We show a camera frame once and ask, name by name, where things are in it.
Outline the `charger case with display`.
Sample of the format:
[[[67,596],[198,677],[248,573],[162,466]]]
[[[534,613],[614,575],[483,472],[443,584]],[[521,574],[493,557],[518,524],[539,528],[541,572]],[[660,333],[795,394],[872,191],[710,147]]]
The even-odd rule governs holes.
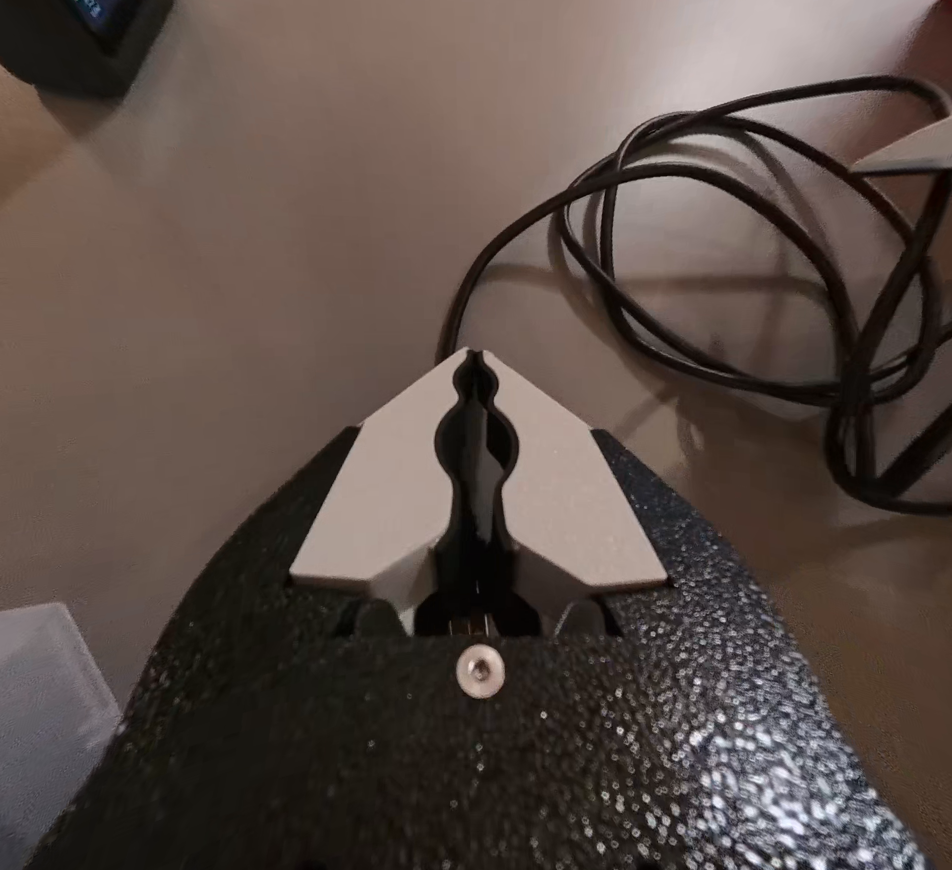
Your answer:
[[[1,0],[1,63],[39,91],[118,100],[174,0]]]

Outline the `clear plastic bin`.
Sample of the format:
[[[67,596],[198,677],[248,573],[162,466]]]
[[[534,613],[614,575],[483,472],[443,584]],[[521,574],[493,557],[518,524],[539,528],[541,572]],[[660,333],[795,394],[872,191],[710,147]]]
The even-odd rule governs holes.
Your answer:
[[[65,604],[2,611],[2,868],[25,864],[88,780],[120,717]]]

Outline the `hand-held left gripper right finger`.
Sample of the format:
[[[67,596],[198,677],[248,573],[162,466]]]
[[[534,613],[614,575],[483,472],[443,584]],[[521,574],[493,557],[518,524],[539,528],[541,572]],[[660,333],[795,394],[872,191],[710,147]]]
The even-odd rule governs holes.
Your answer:
[[[572,602],[661,587],[668,574],[593,429],[491,352],[493,407],[516,435],[502,483],[515,590],[555,624]]]

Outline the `black cable gold usb plug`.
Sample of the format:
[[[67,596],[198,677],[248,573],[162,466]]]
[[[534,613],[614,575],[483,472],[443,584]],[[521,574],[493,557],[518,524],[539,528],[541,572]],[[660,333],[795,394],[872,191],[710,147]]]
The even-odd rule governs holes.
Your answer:
[[[749,110],[849,95],[905,95],[928,107],[937,129],[950,118],[950,95],[919,78],[863,75],[771,90],[706,109],[675,111],[635,126],[618,146],[580,173],[561,192],[510,223],[482,248],[453,295],[436,349],[436,363],[454,353],[470,300],[496,258],[530,227],[556,220],[563,248],[594,285],[616,335],[647,360],[717,387],[827,411],[824,457],[832,480],[851,498],[888,512],[950,518],[950,500],[908,498],[950,454],[950,407],[918,433],[882,471],[877,469],[877,409],[907,395],[950,345],[943,290],[931,250],[950,211],[950,168],[862,170]],[[837,179],[891,229],[901,252],[864,323],[859,323],[839,269],[787,211],[731,174],[697,163],[648,162],[654,150],[670,151],[685,137],[727,136],[752,149],[761,164],[775,142]],[[837,374],[816,381],[780,381],[752,375],[702,351],[666,327],[619,285],[615,269],[615,218],[619,190],[655,179],[684,179],[711,187],[745,205],[814,269],[824,290],[835,342]]]

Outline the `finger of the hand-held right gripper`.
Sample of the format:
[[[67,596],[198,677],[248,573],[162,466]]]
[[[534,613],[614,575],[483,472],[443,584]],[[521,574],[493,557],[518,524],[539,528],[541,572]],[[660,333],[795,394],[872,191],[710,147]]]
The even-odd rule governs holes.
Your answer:
[[[851,167],[860,176],[934,174],[951,170],[951,121],[939,120],[863,157]]]

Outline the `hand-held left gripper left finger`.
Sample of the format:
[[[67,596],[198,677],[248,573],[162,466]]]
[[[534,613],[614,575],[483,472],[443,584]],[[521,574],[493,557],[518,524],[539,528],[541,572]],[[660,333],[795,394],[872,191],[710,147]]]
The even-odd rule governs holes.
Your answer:
[[[437,552],[470,510],[478,354],[463,349],[360,425],[292,562],[299,585],[412,615],[437,591]]]

